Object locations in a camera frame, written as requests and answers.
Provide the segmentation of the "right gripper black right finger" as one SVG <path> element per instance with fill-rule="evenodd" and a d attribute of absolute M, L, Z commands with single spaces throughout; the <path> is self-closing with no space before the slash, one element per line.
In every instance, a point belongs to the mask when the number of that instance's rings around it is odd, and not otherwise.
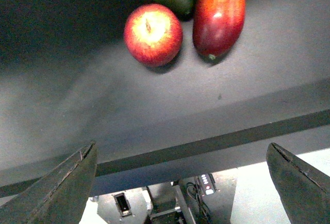
<path fill-rule="evenodd" d="M 266 161 L 291 223 L 329 223 L 329 176 L 271 143 Z"/>

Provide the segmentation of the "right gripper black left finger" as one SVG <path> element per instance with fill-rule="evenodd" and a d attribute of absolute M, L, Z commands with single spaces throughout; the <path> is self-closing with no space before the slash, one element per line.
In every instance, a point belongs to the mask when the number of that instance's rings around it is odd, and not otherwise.
<path fill-rule="evenodd" d="M 79 223 L 97 167 L 94 142 L 1 206 L 1 223 Z"/>

